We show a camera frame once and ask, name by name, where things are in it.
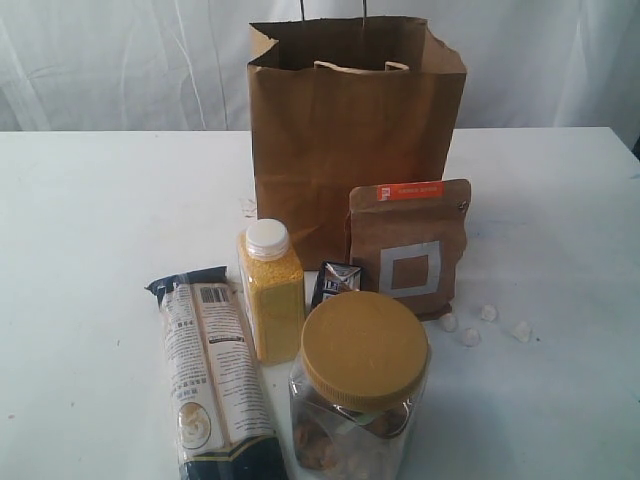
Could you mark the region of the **noodle pack black ends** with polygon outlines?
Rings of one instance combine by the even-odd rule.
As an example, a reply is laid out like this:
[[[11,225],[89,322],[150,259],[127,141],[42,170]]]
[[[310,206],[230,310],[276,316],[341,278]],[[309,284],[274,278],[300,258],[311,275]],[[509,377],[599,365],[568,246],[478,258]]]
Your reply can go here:
[[[162,318],[181,478],[286,478],[226,267],[173,274],[146,289]]]

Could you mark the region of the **brown pouch orange label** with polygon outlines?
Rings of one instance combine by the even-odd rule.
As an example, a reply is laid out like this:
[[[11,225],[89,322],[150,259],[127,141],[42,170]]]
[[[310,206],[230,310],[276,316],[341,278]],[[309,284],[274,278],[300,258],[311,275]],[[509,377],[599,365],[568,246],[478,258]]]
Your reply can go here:
[[[394,298],[422,320],[450,313],[471,194],[466,179],[352,189],[346,258],[363,269],[361,288]]]

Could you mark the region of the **small dark blue sachet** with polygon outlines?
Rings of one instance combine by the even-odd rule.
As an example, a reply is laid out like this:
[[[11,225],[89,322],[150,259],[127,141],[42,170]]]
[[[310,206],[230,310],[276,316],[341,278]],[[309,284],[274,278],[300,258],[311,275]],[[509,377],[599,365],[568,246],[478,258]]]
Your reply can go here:
[[[323,261],[316,277],[311,299],[311,309],[323,301],[351,291],[361,289],[363,269],[360,266]]]

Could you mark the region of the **white backdrop curtain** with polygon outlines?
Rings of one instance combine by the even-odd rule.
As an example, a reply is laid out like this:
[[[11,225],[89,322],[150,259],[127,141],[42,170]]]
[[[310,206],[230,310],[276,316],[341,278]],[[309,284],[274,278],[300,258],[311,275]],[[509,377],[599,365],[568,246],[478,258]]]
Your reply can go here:
[[[245,130],[250,24],[362,13],[460,53],[461,128],[639,131],[635,1],[5,1],[1,127]]]

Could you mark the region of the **brown paper bag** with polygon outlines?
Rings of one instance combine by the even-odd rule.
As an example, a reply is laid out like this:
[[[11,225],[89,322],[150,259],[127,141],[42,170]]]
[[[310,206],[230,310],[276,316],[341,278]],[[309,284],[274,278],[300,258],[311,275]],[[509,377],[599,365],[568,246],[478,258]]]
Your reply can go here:
[[[442,177],[467,69],[417,17],[257,22],[250,36],[257,214],[314,270],[345,255],[352,189]]]

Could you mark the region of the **yellow millet plastic bottle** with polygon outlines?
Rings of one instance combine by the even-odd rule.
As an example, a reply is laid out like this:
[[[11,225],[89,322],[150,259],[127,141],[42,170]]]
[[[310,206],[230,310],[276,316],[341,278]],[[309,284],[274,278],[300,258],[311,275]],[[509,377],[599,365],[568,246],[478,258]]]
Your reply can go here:
[[[250,224],[237,241],[245,315],[257,359],[264,365],[293,360],[306,318],[304,271],[286,226],[279,220]]]

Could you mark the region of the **clear jar yellow lid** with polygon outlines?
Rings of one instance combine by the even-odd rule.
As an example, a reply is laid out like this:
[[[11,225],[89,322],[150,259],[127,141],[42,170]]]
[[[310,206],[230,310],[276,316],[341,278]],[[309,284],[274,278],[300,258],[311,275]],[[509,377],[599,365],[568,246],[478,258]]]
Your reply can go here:
[[[298,464],[319,479],[396,478],[430,356],[420,321],[388,296],[351,291],[321,302],[288,381]]]

